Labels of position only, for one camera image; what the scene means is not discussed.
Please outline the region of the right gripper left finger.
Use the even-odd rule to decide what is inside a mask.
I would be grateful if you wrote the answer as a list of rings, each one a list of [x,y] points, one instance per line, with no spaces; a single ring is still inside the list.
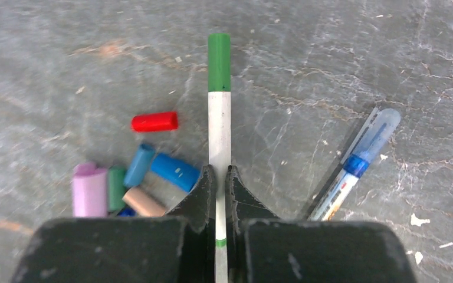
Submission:
[[[216,177],[161,217],[57,218],[33,234],[12,282],[214,282]]]

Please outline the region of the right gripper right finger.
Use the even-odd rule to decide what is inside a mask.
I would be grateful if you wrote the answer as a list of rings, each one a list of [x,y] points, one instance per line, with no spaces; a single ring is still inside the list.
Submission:
[[[415,282],[396,234],[377,222],[284,220],[225,179],[230,282]]]

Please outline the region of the dark blue pen cap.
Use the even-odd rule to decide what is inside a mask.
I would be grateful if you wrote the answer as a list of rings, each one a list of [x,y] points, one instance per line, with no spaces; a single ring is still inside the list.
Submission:
[[[134,217],[136,212],[132,208],[123,208],[121,209],[116,216],[119,217]]]

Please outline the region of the peach pen cap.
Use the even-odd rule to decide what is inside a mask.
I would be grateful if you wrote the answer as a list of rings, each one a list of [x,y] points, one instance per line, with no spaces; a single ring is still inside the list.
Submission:
[[[138,187],[130,188],[123,195],[122,200],[140,216],[160,217],[167,212],[163,205]]]

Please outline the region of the medium blue pen cap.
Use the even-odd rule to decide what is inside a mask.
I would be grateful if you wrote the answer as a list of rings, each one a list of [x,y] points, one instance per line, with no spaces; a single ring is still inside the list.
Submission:
[[[150,170],[186,193],[193,189],[201,174],[192,165],[164,153],[153,159]]]

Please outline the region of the light blue cap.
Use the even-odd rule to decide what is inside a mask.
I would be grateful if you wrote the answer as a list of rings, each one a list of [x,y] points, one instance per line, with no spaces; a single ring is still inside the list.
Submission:
[[[155,149],[148,144],[138,146],[123,180],[125,187],[136,187],[143,182],[155,153]]]

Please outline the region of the green pen cap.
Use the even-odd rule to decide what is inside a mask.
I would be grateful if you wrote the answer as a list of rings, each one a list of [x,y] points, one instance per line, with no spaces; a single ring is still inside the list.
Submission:
[[[107,174],[107,203],[110,213],[123,209],[126,203],[123,201],[127,189],[124,185],[126,169],[120,166],[109,168]]]

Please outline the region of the pink highlighter cap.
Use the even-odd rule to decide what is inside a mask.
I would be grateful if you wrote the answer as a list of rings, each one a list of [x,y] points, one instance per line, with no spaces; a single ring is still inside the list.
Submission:
[[[94,162],[78,164],[71,181],[73,216],[76,218],[103,218],[108,215],[108,169]]]

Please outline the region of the red pen cap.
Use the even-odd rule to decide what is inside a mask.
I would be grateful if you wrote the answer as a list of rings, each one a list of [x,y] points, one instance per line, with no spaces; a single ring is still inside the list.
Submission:
[[[176,130],[179,127],[178,114],[175,111],[136,115],[130,122],[137,133]]]

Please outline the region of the green capped marker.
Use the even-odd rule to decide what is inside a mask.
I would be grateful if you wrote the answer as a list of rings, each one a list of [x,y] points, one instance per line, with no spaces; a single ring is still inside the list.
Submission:
[[[208,162],[217,178],[215,282],[228,282],[225,178],[231,164],[231,39],[208,36]]]

